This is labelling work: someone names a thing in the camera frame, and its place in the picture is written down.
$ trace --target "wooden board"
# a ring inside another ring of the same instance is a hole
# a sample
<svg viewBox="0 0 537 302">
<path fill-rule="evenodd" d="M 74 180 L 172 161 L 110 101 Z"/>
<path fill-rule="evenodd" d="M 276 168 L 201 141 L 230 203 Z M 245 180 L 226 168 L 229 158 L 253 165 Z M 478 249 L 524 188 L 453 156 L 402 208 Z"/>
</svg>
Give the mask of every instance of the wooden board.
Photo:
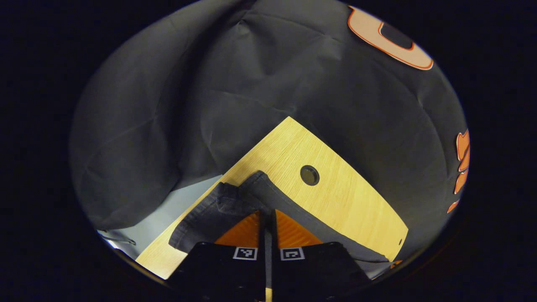
<svg viewBox="0 0 537 302">
<path fill-rule="evenodd" d="M 319 172 L 317 185 L 302 181 L 300 169 L 305 165 Z M 305 210 L 390 261 L 403 246 L 408 228 L 397 213 L 349 164 L 291 117 L 255 145 L 218 182 L 239 186 L 258 170 Z M 186 253 L 168 244 L 173 230 L 218 182 L 170 224 L 136 261 L 167 279 L 186 257 Z"/>
</svg>

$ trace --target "white gray surface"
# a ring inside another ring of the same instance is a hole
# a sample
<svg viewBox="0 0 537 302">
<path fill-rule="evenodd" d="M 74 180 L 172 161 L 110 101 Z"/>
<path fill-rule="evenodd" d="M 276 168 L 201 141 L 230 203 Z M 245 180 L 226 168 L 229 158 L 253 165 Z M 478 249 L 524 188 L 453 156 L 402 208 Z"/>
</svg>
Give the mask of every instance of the white gray surface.
<svg viewBox="0 0 537 302">
<path fill-rule="evenodd" d="M 132 259 L 136 259 L 153 240 L 218 181 L 220 177 L 222 175 L 172 191 L 157 210 L 133 227 L 99 233 L 110 238 L 122 239 L 122 237 L 127 237 L 134 240 L 136 242 L 135 246 L 121 242 L 114 242 L 113 244 L 123 250 Z"/>
</svg>

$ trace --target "black cloth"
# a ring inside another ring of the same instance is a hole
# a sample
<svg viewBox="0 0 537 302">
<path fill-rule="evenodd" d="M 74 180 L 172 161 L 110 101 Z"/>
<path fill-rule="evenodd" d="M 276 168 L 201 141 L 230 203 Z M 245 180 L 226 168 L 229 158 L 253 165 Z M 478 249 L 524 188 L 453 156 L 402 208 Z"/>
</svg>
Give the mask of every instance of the black cloth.
<svg viewBox="0 0 537 302">
<path fill-rule="evenodd" d="M 322 242 L 340 242 L 370 278 L 390 267 L 383 255 L 368 249 L 338 233 L 297 203 L 292 201 L 269 179 L 258 171 L 239 187 L 219 183 L 177 225 L 169 244 L 186 253 L 199 241 L 215 242 L 249 214 L 260 210 L 270 215 L 274 209 L 285 213 Z"/>
<path fill-rule="evenodd" d="M 349 29 L 351 11 L 333 0 L 201 0 L 123 44 L 83 91 L 71 132 L 75 190 L 95 227 L 137 224 L 291 116 L 408 226 L 400 258 L 434 239 L 461 196 L 462 108 L 437 62 L 418 70 L 369 45 Z"/>
</svg>

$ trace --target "folded cloth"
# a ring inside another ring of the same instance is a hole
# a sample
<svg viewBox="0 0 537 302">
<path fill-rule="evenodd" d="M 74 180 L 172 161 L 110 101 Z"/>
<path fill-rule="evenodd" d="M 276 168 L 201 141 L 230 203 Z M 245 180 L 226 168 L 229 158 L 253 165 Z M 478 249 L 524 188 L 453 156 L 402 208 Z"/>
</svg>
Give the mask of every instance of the folded cloth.
<svg viewBox="0 0 537 302">
<path fill-rule="evenodd" d="M 393 262 L 338 233 L 297 203 L 292 201 L 269 179 L 257 171 L 239 187 L 219 183 L 173 231 L 169 244 L 188 253 L 199 241 L 214 242 L 243 218 L 260 210 L 266 215 L 278 209 L 314 234 L 323 242 L 343 244 L 351 257 L 369 278 L 389 269 Z"/>
</svg>

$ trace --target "wooden table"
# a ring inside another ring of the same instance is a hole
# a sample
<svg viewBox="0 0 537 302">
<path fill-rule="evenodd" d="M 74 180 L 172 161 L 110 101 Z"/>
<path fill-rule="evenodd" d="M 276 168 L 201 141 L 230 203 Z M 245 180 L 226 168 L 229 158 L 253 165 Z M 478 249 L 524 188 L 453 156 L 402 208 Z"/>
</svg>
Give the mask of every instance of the wooden table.
<svg viewBox="0 0 537 302">
<path fill-rule="evenodd" d="M 310 186 L 300 169 L 320 175 Z M 408 228 L 391 206 L 339 155 L 291 117 L 282 121 L 207 192 L 160 234 L 136 262 L 167 279 L 186 257 L 168 240 L 176 226 L 219 182 L 239 186 L 256 171 L 265 172 L 289 198 L 336 231 L 393 261 Z"/>
</svg>

